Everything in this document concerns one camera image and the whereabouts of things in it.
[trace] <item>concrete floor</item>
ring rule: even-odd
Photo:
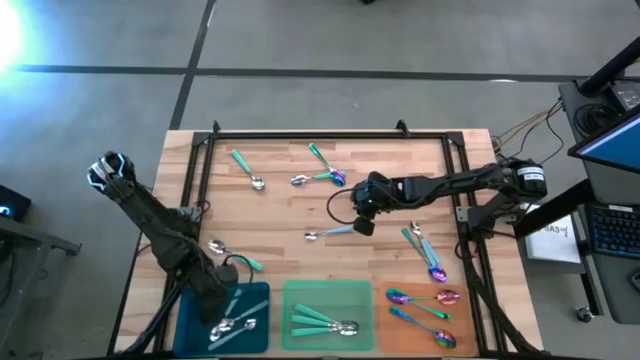
[[[205,0],[15,1],[22,64],[185,67]],[[639,35],[633,0],[219,0],[200,67],[588,75]],[[640,66],[630,74],[640,74]],[[28,223],[84,247],[54,256],[26,306],[19,356],[103,355],[139,231],[85,184],[106,150],[128,154],[151,185],[182,75],[0,74],[0,183],[33,199]],[[196,77],[182,129],[489,128],[548,108],[554,83]],[[573,143],[562,113],[552,119]],[[505,153],[516,151],[514,145]],[[558,145],[545,127],[528,157]],[[564,152],[545,164],[551,195],[582,179]],[[545,348],[631,359],[640,327],[589,325],[577,275],[525,263]]]

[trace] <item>wooden table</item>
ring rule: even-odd
[[[471,168],[495,161],[487,130],[455,131],[464,134]],[[154,195],[167,207],[179,205],[192,136],[193,131],[167,133],[153,189]],[[271,345],[264,356],[317,355],[290,353],[280,347],[278,322],[282,286],[288,279],[366,279],[374,287],[382,281],[430,282],[424,262],[400,234],[401,227],[407,226],[411,219],[421,222],[423,233],[442,257],[450,282],[466,283],[462,262],[453,252],[458,236],[450,198],[438,199],[432,205],[414,211],[379,215],[372,237],[349,234],[321,238],[313,243],[305,241],[305,230],[338,226],[325,210],[327,197],[338,190],[335,185],[318,181],[295,188],[289,184],[294,175],[324,172],[322,163],[309,151],[310,142],[316,143],[333,166],[347,171],[346,187],[366,178],[373,170],[387,177],[441,176],[446,172],[442,145],[433,140],[215,142],[207,193],[212,208],[203,217],[200,245],[205,248],[208,239],[223,239],[227,247],[264,265],[264,272],[255,278],[268,282],[272,289]],[[264,178],[267,185],[263,194],[250,187],[247,176],[230,156],[232,149],[239,150],[252,170]],[[459,165],[457,155],[454,152],[454,162]],[[200,155],[197,171],[202,168],[202,161],[203,155]],[[200,173],[196,172],[192,199],[196,198],[199,179]],[[492,192],[479,191],[476,195],[478,202],[483,204],[491,198]],[[355,216],[347,196],[338,196],[332,209],[337,217],[345,220]],[[511,232],[507,226],[498,226],[497,230]],[[143,238],[140,246],[147,243]],[[542,348],[516,242],[512,238],[496,236],[487,242],[487,246],[500,305],[525,338]],[[221,259],[214,258],[214,261],[217,264]],[[241,281],[246,281],[246,269],[239,268]],[[147,325],[161,302],[164,282],[165,273],[151,252],[143,252],[133,270],[116,350],[129,346]],[[177,306],[169,322],[166,347],[173,342],[176,312]],[[484,306],[483,317],[489,344],[494,345],[490,317]],[[388,354],[376,350],[368,355]]]

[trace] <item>blue tray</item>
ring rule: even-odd
[[[236,317],[247,309],[270,299],[269,284],[265,282],[240,284],[229,289],[229,298],[222,306],[226,309],[236,289],[242,289],[243,294],[229,314],[230,318]],[[211,328],[216,324],[203,325],[200,322],[200,311],[193,293],[189,289],[182,292],[180,298],[180,310],[176,325],[176,336],[173,341],[173,351],[177,357],[210,357],[218,354],[260,354],[269,347],[269,306],[257,311],[251,318],[257,320],[253,330],[244,331],[242,334],[229,340],[214,351],[209,351],[209,335]],[[244,325],[244,320],[237,321],[234,330]]]

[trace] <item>monitor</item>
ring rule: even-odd
[[[580,141],[568,154],[640,173],[640,106],[622,114],[614,125]]]

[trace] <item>keyboard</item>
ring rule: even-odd
[[[596,252],[640,258],[640,211],[599,204],[586,210]]]

